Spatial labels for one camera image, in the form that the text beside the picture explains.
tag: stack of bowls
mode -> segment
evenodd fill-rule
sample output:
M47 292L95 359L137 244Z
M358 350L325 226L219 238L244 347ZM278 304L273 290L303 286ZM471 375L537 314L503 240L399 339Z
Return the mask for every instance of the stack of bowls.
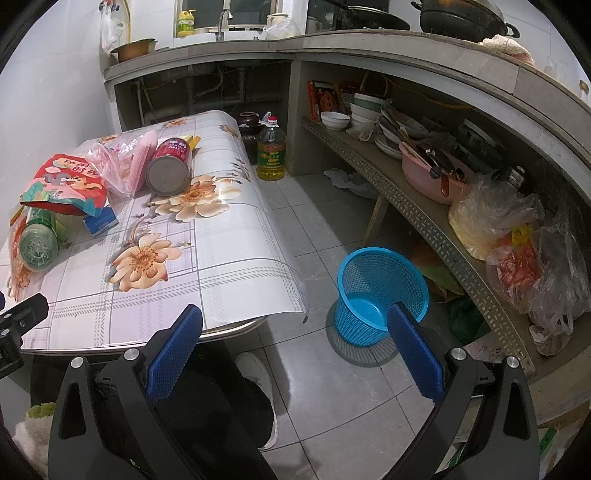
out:
M380 109L386 103L386 100L356 93L353 103L351 103L351 124L354 127L366 122L374 122L379 117Z

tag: snack bag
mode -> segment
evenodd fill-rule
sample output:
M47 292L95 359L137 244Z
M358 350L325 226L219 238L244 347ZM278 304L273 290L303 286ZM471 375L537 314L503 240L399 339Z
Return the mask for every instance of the snack bag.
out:
M100 215L107 191L84 158L57 154L29 182L21 203L64 215Z

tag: dish soap bottle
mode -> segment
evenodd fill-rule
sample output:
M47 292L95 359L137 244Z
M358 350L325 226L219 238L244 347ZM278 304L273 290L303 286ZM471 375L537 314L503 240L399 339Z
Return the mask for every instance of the dish soap bottle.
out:
M188 37L193 35L193 26L195 25L195 17L191 12L195 10L189 10L188 12L183 10L178 16L178 27L177 37Z

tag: shelf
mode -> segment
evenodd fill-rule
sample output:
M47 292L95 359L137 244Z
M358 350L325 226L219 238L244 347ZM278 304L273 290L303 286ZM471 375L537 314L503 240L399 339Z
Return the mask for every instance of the shelf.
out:
M470 256L447 221L449 207L416 191L406 181L402 164L375 145L354 140L345 131L328 130L308 117L302 118L302 127L363 175L416 228L470 295L505 353L517 356L526 376L533 377L539 355L530 340L529 321L487 285L485 263Z

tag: hanging plastic bag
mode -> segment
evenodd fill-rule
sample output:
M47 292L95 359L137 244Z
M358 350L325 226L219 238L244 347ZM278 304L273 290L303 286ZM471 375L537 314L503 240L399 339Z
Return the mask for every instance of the hanging plastic bag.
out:
M110 2L105 2L100 14L100 46L105 53L111 53L118 46L124 25L113 18Z

